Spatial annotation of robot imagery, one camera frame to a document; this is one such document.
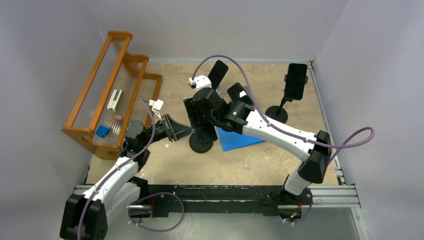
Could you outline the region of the black round-base phone stand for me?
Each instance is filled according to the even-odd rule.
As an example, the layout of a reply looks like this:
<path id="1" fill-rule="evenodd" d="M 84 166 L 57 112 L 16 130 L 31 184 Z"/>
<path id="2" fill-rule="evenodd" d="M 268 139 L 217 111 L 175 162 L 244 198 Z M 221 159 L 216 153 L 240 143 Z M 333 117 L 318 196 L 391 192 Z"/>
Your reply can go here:
<path id="1" fill-rule="evenodd" d="M 213 142 L 200 143 L 197 135 L 192 134 L 189 137 L 189 146 L 195 153 L 203 154 L 208 152 L 213 147 Z"/>

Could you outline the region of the black smartphone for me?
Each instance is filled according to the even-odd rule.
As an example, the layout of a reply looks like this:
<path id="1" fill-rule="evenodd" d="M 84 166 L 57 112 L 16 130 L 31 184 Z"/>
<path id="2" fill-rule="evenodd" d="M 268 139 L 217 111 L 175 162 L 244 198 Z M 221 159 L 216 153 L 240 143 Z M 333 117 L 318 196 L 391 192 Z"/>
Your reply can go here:
<path id="1" fill-rule="evenodd" d="M 195 127 L 200 144 L 209 144 L 218 140 L 215 126 L 211 123 L 200 124 Z"/>

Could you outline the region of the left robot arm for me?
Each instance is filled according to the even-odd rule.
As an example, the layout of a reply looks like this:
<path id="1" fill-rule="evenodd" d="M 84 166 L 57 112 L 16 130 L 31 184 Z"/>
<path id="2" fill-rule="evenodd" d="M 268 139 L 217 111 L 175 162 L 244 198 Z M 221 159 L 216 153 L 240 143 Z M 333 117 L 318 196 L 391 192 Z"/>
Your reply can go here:
<path id="1" fill-rule="evenodd" d="M 130 122 L 124 149 L 114 166 L 82 194 L 73 193 L 65 202 L 59 231 L 61 240 L 103 240 L 110 224 L 132 203 L 153 203 L 162 192 L 150 193 L 148 181 L 136 174 L 147 163 L 150 144 L 168 139 L 179 141 L 195 132 L 165 114 L 149 128 L 139 120 Z"/>

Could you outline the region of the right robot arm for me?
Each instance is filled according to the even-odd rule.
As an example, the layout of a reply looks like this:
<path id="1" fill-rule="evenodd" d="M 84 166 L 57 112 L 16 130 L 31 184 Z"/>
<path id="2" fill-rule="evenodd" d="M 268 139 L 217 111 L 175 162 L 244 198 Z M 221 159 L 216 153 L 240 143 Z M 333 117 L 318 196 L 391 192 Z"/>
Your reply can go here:
<path id="1" fill-rule="evenodd" d="M 323 182 L 330 163 L 330 136 L 302 131 L 260 114 L 246 94 L 226 102 L 210 87 L 202 88 L 183 101 L 190 125 L 199 142 L 218 139 L 216 128 L 225 132 L 256 137 L 271 143 L 298 158 L 301 163 L 285 180 L 280 196 L 288 204 L 300 198 L 310 184 Z"/>

